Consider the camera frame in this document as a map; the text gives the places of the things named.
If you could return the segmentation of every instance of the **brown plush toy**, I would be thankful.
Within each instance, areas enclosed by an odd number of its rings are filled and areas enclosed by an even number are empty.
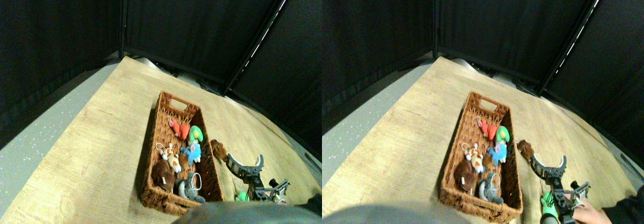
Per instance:
[[[526,142],[525,140],[518,142],[517,148],[521,152],[521,155],[523,155],[523,157],[527,159],[529,159],[530,157],[532,157],[532,155],[534,155],[534,150],[532,149],[532,145]]]
[[[172,191],[175,186],[175,173],[170,169],[167,161],[159,159],[152,167],[152,182],[164,190]]]
[[[483,166],[486,169],[490,169],[494,167],[494,162],[492,161],[492,155],[488,154],[488,155],[485,155],[485,157],[483,157]]]
[[[189,164],[188,155],[186,153],[179,155],[179,166],[181,166],[181,169],[188,169]]]
[[[226,148],[223,147],[223,144],[219,143],[219,141],[216,141],[215,139],[212,139],[210,140],[210,145],[214,149],[214,156],[220,160],[226,161],[228,153],[226,152]]]
[[[470,196],[474,195],[476,187],[476,171],[467,159],[463,159],[454,170],[454,181],[456,185]]]

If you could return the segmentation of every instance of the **black backdrop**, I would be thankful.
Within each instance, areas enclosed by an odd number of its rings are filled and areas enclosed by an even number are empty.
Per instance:
[[[600,0],[547,92],[644,166],[644,0]]]
[[[322,115],[432,50],[433,0],[322,0]]]
[[[321,159],[320,68],[324,51],[320,0],[289,0],[232,92],[244,98]]]
[[[439,51],[540,83],[587,0],[440,0]]]
[[[128,0],[126,51],[223,83],[273,0]]]
[[[0,7],[0,132],[119,47],[120,0],[0,0]]]

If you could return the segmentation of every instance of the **green plush toy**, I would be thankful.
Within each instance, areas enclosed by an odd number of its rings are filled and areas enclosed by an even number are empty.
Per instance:
[[[557,210],[554,208],[554,196],[552,196],[552,193],[549,191],[544,193],[543,197],[541,197],[541,212],[541,214],[550,213],[554,215],[555,218],[559,219]]]
[[[510,141],[510,132],[504,126],[499,127],[499,130],[497,130],[497,144],[501,143],[501,141],[504,141],[504,143]]]
[[[190,127],[190,131],[188,132],[188,143],[195,141],[195,139],[198,139],[199,142],[203,141],[203,134],[201,133],[201,129],[199,127],[192,126]]]
[[[235,201],[250,201],[250,199],[248,198],[248,193],[240,190],[239,193],[237,193],[237,197],[235,197]]]

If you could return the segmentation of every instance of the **speckled gray floor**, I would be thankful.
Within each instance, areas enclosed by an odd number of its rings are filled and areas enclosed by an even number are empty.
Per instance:
[[[469,65],[467,61],[460,58],[453,59],[455,63],[467,67],[471,70],[476,70]],[[347,117],[342,119],[340,123],[331,128],[327,133],[322,136],[322,183],[327,184],[329,178],[340,167],[342,162],[347,159],[348,155],[360,143],[363,137],[372,129],[378,120],[391,108],[396,101],[418,81],[421,75],[429,69],[430,65],[424,65],[412,70],[405,70],[403,72],[391,73],[393,79],[389,79],[391,75],[378,81],[374,86],[365,89],[357,97],[356,101],[361,101],[361,98],[369,98],[364,101],[364,104],[359,105],[355,111],[348,114]],[[512,83],[512,77],[506,74],[497,74],[493,79],[502,82],[515,88]],[[389,84],[388,86],[378,86],[379,84]],[[644,176],[644,171],[638,167],[635,162],[629,160],[635,167],[633,169],[621,158],[621,151],[609,140],[603,137],[606,145],[609,147],[610,152],[613,153],[615,158],[624,169],[624,173],[637,190],[644,184],[636,171],[639,171]]]
[[[161,70],[146,58],[136,60],[149,67]],[[99,87],[103,85],[103,82],[108,79],[116,67],[117,64],[113,64],[99,70],[83,72],[51,93],[34,107],[34,109],[44,113],[35,118],[28,127],[0,150],[0,162],[3,163],[0,165],[0,176],[2,176],[0,178],[0,217],[9,208],[18,192],[23,189],[42,158],[51,149],[51,146],[58,141],[58,137],[69,126],[78,112],[83,109],[94,93],[99,90]],[[195,81],[195,76],[192,74],[182,72],[177,78],[199,87],[199,84]],[[321,172],[315,166],[321,166],[320,162],[313,158],[314,164],[312,164],[311,161],[304,157],[306,150],[288,134],[284,133],[284,135],[300,158],[302,158],[309,171],[311,171],[313,177],[321,185]]]

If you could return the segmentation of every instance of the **wooden table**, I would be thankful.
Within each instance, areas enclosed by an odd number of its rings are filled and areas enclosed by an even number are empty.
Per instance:
[[[446,208],[438,200],[442,166],[469,91],[506,104],[516,139],[533,144],[546,166],[568,158],[564,186],[591,183],[596,207],[614,206],[635,194],[598,132],[575,114],[485,75],[440,58],[377,122],[322,188],[323,216],[367,203],[404,205],[440,212],[447,219],[486,222]],[[518,158],[524,212],[513,222],[538,223],[540,196],[549,187]]]
[[[60,136],[0,222],[172,222],[139,199],[149,121],[161,90],[200,105],[210,138],[242,164],[264,155],[262,181],[290,180],[286,199],[302,204],[320,193],[278,127],[237,102],[208,93],[125,58]],[[218,163],[224,199],[235,177]]]

